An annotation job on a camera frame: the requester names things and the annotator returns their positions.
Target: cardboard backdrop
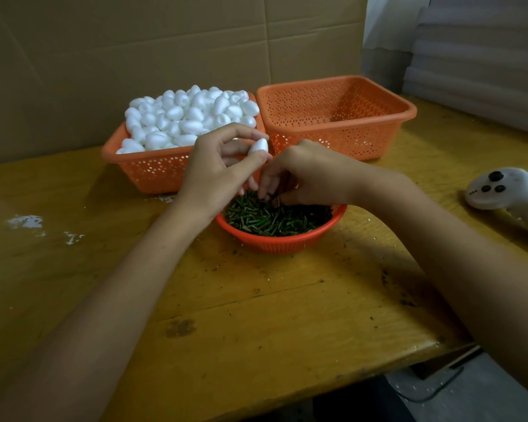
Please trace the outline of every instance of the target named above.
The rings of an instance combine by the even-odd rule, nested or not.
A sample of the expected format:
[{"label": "cardboard backdrop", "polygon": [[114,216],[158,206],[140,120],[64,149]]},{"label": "cardboard backdrop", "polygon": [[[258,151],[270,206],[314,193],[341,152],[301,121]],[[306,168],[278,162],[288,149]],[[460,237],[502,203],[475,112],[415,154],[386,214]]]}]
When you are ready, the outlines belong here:
[{"label": "cardboard backdrop", "polygon": [[0,0],[0,162],[103,144],[128,102],[358,74],[367,0]]}]

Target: black cable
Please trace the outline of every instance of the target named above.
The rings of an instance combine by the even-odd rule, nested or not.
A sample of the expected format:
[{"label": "black cable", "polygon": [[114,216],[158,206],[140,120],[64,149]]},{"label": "black cable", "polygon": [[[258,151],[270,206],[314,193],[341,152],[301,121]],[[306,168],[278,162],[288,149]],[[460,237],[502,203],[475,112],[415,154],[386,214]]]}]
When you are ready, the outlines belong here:
[{"label": "black cable", "polygon": [[449,384],[451,384],[454,379],[456,379],[458,376],[461,375],[462,371],[463,371],[464,367],[460,367],[458,369],[458,371],[456,373],[454,373],[452,376],[450,376],[450,379],[448,379],[446,382],[444,382],[443,384],[441,384],[437,389],[434,390],[434,392],[432,394],[430,394],[428,397],[424,397],[424,398],[411,398],[411,397],[407,397],[407,396],[404,396],[403,394],[401,394],[401,392],[397,391],[396,389],[394,389],[393,387],[393,390],[397,393],[397,395],[401,398],[404,398],[408,401],[410,401],[411,403],[416,403],[416,404],[421,404],[421,403],[426,403],[427,401],[430,401],[432,398],[436,397],[444,388],[446,388]]}]

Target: orange plastic basket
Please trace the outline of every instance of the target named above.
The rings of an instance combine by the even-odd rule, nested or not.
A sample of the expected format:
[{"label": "orange plastic basket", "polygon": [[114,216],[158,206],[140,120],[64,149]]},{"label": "orange plastic basket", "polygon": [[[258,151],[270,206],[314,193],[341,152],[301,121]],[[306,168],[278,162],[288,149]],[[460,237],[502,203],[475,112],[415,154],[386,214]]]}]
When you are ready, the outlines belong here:
[{"label": "orange plastic basket", "polygon": [[[256,101],[252,93],[248,95],[252,101]],[[264,132],[260,114],[256,117],[256,129]],[[123,122],[104,144],[102,158],[107,162],[119,164],[141,192],[147,194],[177,192],[182,186],[186,163],[194,147],[116,154],[115,152],[121,148],[123,139],[128,137],[129,133]]]},{"label": "orange plastic basket", "polygon": [[290,237],[262,237],[260,235],[248,234],[230,226],[225,220],[223,213],[215,218],[217,224],[229,234],[238,238],[246,247],[264,253],[291,254],[303,250],[316,243],[321,236],[335,226],[342,219],[346,211],[346,205],[332,206],[333,217],[324,225],[305,234],[292,235]]},{"label": "orange plastic basket", "polygon": [[358,76],[272,84],[256,100],[276,154],[309,139],[357,160],[379,158],[417,114],[412,103]]}]

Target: wooden tabletop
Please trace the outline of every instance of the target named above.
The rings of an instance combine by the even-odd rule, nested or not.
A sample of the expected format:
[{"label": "wooden tabletop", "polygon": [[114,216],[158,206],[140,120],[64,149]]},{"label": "wooden tabletop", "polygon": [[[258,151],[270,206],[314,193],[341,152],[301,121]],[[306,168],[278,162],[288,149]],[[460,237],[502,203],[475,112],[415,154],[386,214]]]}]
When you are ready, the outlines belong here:
[{"label": "wooden tabletop", "polygon": [[[410,100],[418,117],[375,163],[528,260],[527,231],[461,198],[485,171],[528,170],[528,134]],[[136,191],[99,148],[0,165],[0,390],[167,204]],[[470,340],[395,235],[362,209],[287,256],[247,251],[212,224],[169,280],[104,420],[233,420]]]}]

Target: forearm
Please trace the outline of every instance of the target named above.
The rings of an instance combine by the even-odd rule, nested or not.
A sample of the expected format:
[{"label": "forearm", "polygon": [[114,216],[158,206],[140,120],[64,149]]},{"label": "forearm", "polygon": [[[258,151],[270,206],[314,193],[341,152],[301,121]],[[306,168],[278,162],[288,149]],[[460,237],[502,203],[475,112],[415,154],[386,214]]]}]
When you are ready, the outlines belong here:
[{"label": "forearm", "polygon": [[0,421],[99,419],[169,276],[201,230],[173,209],[32,356],[0,401]]},{"label": "forearm", "polygon": [[476,341],[528,388],[528,265],[407,179],[389,188],[379,188],[368,209],[401,239]]}]

